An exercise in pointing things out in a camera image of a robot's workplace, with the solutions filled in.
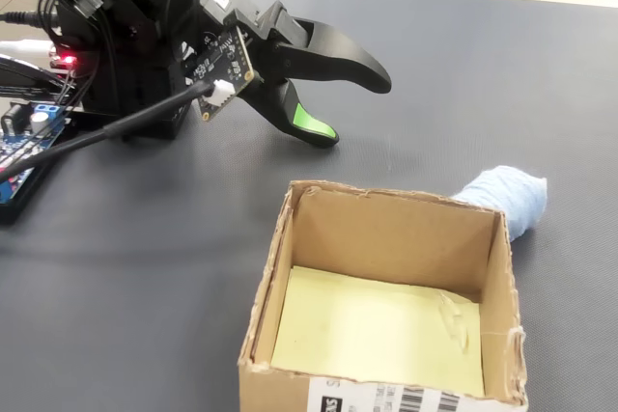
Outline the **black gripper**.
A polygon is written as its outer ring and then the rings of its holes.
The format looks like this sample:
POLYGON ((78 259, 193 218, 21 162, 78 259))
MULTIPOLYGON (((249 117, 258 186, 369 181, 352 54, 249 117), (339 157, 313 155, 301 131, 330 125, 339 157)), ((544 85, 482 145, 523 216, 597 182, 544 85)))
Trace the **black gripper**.
POLYGON ((244 34, 246 62, 257 77, 242 91, 242 99, 280 131, 318 148, 331 148, 339 135, 314 118, 300 103, 295 85, 286 77, 310 81, 348 81, 375 94, 388 94, 391 78, 382 64, 357 42, 331 25, 295 20, 279 1, 260 11, 250 0, 202 0, 203 31, 216 36, 213 52, 202 54, 202 74, 223 56, 219 35, 244 34), (302 45, 302 27, 308 42, 302 45), (279 60, 270 57, 279 47, 279 60))

